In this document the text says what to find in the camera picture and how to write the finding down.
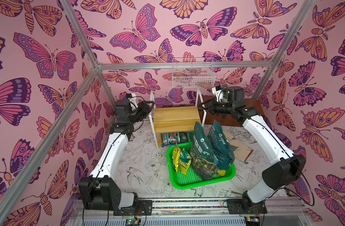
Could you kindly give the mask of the floral bag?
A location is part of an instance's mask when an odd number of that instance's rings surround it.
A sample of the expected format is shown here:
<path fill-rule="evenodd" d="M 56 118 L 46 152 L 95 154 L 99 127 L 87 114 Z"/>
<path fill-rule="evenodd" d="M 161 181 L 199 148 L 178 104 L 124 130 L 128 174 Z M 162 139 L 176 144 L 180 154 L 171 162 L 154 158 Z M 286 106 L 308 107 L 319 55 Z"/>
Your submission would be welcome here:
<path fill-rule="evenodd" d="M 171 132 L 162 133 L 162 147 L 171 146 L 175 144 L 191 142 L 193 139 L 193 132 Z"/>

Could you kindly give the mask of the white frame wooden shelf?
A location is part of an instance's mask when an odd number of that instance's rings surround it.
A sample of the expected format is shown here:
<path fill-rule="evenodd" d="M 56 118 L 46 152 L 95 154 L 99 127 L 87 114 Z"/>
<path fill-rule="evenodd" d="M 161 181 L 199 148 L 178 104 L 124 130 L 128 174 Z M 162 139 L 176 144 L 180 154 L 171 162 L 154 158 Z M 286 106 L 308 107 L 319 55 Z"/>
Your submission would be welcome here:
<path fill-rule="evenodd" d="M 183 89 L 173 88 L 167 96 L 155 98 L 154 92 L 150 93 L 150 100 L 155 105 L 161 105 L 162 108 L 153 107 L 149 113 L 149 120 L 155 140 L 156 148 L 162 146 L 162 134 L 171 132 L 189 132 L 193 131 L 195 123 L 199 122 L 202 126 L 205 124 L 207 112 L 203 110 L 201 117 L 198 110 L 198 101 L 195 106 L 178 106 L 174 107 L 174 103 L 183 101 Z"/>

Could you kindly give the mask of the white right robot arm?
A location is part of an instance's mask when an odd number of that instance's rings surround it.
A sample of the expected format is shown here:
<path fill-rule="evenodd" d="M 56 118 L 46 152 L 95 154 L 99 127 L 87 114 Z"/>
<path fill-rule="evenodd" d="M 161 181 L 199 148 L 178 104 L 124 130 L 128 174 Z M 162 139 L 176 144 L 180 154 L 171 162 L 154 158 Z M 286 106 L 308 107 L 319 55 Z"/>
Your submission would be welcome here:
<path fill-rule="evenodd" d="M 267 213 L 265 200 L 272 197 L 279 189 L 295 182 L 303 172 L 306 158 L 296 155 L 274 134 L 265 123 L 259 111 L 252 105 L 246 105 L 245 91 L 242 87 L 214 87 L 215 95 L 199 106 L 212 115 L 231 115 L 254 137 L 266 153 L 271 166 L 262 172 L 262 179 L 251 189 L 242 194 L 239 200 L 227 201 L 230 214 Z"/>

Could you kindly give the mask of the dark green fertilizer bag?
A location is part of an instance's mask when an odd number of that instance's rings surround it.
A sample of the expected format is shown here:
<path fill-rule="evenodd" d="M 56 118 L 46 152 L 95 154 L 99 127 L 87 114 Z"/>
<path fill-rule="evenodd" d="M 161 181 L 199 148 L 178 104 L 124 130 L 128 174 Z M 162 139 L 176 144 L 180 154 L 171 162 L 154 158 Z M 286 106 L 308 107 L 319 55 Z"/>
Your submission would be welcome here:
<path fill-rule="evenodd" d="M 218 160 L 218 176 L 225 176 L 226 172 L 231 168 L 235 161 L 234 150 L 226 136 L 223 133 L 222 126 L 214 120 L 212 127 L 208 133 L 214 155 Z"/>
<path fill-rule="evenodd" d="M 213 176 L 218 173 L 218 159 L 199 122 L 196 122 L 194 126 L 192 147 L 189 154 L 193 171 L 204 181 L 212 180 Z"/>

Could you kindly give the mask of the yellow green small bag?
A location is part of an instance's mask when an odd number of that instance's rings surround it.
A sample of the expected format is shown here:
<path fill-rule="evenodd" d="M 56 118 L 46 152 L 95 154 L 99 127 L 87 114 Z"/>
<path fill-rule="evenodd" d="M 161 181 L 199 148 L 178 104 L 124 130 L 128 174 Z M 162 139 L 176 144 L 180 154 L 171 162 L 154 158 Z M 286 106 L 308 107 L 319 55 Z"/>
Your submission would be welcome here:
<path fill-rule="evenodd" d="M 181 153 L 181 148 L 178 146 L 178 144 L 175 144 L 173 153 L 172 153 L 173 170 L 175 172 L 177 172 L 179 169 L 180 153 Z"/>
<path fill-rule="evenodd" d="M 191 156 L 189 153 L 183 149 L 179 155 L 179 170 L 183 175 L 187 175 L 187 172 L 191 165 Z"/>

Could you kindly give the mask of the green plastic mesh basket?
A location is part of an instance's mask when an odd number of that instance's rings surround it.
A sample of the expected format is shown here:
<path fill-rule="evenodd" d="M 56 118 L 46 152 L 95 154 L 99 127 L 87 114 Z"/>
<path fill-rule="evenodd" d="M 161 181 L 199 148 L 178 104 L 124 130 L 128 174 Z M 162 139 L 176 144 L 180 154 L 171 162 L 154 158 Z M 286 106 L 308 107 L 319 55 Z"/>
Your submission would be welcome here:
<path fill-rule="evenodd" d="M 195 188 L 199 186 L 206 186 L 209 184 L 219 183 L 231 180 L 236 175 L 236 168 L 232 164 L 224 175 L 219 174 L 218 165 L 214 160 L 204 160 L 200 154 L 191 154 L 191 165 L 187 169 L 186 174 L 182 170 L 175 169 L 173 154 L 175 147 L 179 147 L 182 151 L 191 153 L 194 143 L 187 142 L 170 146 L 167 150 L 167 163 L 171 184 L 180 190 Z"/>

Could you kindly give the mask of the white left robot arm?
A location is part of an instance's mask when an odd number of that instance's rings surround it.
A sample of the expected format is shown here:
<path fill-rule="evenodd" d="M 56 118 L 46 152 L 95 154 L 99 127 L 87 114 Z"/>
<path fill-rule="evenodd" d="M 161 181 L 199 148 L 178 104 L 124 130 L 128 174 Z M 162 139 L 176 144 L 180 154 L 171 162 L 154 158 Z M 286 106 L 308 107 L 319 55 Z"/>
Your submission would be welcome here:
<path fill-rule="evenodd" d="M 96 167 L 78 184 L 84 209 L 112 211 L 115 216 L 136 216 L 143 204 L 134 192 L 123 192 L 116 184 L 118 162 L 134 132 L 134 125 L 151 115 L 153 101 L 138 104 L 124 98 L 116 102 L 115 121 L 109 128 L 106 147 Z"/>

